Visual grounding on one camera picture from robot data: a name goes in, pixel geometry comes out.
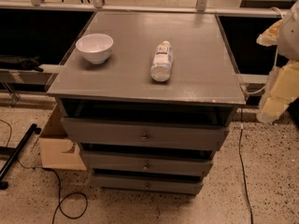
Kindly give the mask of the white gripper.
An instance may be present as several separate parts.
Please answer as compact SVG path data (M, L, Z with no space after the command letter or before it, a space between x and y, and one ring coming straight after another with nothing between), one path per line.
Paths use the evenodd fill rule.
M259 103L257 120L273 123L299 97L299 0L282 20L260 34L256 43L265 47L278 44L278 53L289 59L286 65L275 67L269 73Z

